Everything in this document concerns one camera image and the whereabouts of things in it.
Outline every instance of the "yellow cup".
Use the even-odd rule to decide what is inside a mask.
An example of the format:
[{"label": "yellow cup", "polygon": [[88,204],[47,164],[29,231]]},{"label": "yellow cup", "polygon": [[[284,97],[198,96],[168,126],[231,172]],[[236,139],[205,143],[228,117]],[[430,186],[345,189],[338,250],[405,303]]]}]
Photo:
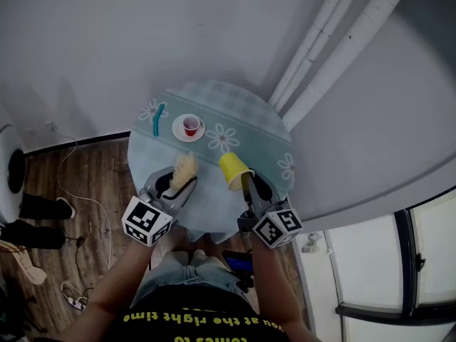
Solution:
[{"label": "yellow cup", "polygon": [[223,155],[219,160],[219,166],[228,182],[228,189],[232,191],[242,188],[241,175],[245,172],[251,172],[255,176],[255,172],[250,170],[233,152]]}]

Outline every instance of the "plate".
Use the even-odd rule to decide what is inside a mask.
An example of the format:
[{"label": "plate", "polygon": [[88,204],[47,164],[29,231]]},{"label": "plate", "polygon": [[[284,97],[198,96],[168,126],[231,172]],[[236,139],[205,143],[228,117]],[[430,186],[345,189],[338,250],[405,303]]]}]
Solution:
[{"label": "plate", "polygon": [[195,142],[204,135],[204,132],[206,131],[206,125],[205,125],[203,119],[201,119],[201,117],[198,115],[195,115],[195,114],[193,114],[193,115],[195,117],[198,117],[200,124],[197,129],[197,132],[192,137],[190,137],[189,135],[186,135],[185,130],[184,130],[184,119],[188,116],[188,114],[182,114],[182,115],[178,116],[177,118],[175,118],[174,122],[172,122],[172,134],[178,140],[180,140],[182,142],[188,142],[188,143]]}]

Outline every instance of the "smartphone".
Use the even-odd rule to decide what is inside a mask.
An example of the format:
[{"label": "smartphone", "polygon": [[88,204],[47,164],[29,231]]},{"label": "smartphone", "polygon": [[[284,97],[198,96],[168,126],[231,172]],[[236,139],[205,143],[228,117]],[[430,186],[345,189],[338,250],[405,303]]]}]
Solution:
[{"label": "smartphone", "polygon": [[225,250],[222,252],[222,256],[233,272],[246,277],[253,276],[254,264],[252,262],[252,254]]}]

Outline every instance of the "round table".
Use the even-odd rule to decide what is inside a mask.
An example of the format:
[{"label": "round table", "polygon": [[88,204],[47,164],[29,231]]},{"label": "round table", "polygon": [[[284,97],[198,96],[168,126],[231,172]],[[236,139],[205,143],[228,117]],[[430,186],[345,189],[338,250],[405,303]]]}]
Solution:
[{"label": "round table", "polygon": [[[154,116],[165,109],[153,135]],[[172,122],[192,113],[203,119],[206,131],[196,142],[181,142],[172,134]],[[238,232],[237,218],[247,210],[242,191],[230,191],[219,168],[219,158],[235,152],[259,171],[282,198],[294,181],[290,134],[274,109],[260,97],[229,83],[189,82],[156,95],[141,111],[130,134],[128,164],[136,190],[155,171],[174,166],[182,153],[198,161],[198,185],[178,214],[191,242],[210,233],[216,243]]]}]

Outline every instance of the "flower pattern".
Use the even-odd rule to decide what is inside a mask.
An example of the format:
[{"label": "flower pattern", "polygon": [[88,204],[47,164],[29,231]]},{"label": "flower pattern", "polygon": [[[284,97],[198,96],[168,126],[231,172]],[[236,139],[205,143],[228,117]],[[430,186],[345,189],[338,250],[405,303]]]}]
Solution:
[{"label": "flower pattern", "polygon": [[285,153],[285,161],[277,161],[277,166],[283,168],[282,179],[294,181],[294,161],[293,157],[289,153]]},{"label": "flower pattern", "polygon": [[[150,124],[154,124],[154,117],[155,113],[157,112],[160,105],[165,104],[165,108],[167,103],[162,101],[161,103],[157,104],[157,101],[153,98],[149,103],[141,110],[140,116],[138,117],[139,120],[149,120]],[[162,115],[160,118],[166,118],[168,116],[168,112],[163,110]]]},{"label": "flower pattern", "polygon": [[225,130],[222,124],[217,123],[215,125],[215,130],[206,130],[206,136],[212,139],[207,144],[207,147],[210,150],[215,150],[220,146],[222,153],[226,154],[229,152],[229,146],[239,146],[239,141],[236,138],[233,138],[235,134],[236,130],[234,128]]}]

